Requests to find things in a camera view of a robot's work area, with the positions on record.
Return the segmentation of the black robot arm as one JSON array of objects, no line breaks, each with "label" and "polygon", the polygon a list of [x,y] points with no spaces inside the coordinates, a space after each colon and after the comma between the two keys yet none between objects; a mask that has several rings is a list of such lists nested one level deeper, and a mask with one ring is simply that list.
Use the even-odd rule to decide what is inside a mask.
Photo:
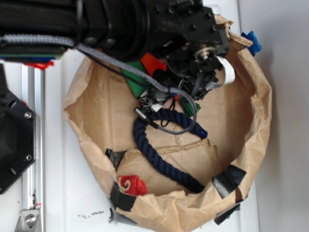
[{"label": "black robot arm", "polygon": [[174,80],[196,100],[206,95],[219,58],[229,52],[227,35],[200,0],[3,0],[0,57],[47,63],[62,55],[63,43],[34,42],[38,35],[71,39],[103,50],[122,62],[150,53],[166,59]]}]

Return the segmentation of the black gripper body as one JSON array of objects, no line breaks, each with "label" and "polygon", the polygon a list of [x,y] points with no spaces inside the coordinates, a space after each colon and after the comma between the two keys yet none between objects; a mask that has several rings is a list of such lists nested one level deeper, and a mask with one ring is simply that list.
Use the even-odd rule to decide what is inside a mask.
[{"label": "black gripper body", "polygon": [[219,61],[229,52],[224,29],[211,8],[200,0],[151,0],[154,43],[150,52],[167,60],[168,74],[176,84],[201,100],[217,83]]}]

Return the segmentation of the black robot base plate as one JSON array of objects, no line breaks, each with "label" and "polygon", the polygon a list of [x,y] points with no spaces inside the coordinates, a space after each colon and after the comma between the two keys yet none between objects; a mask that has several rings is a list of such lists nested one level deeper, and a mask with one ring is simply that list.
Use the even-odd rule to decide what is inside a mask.
[{"label": "black robot base plate", "polygon": [[8,88],[0,65],[0,193],[4,194],[34,162],[32,111]]}]

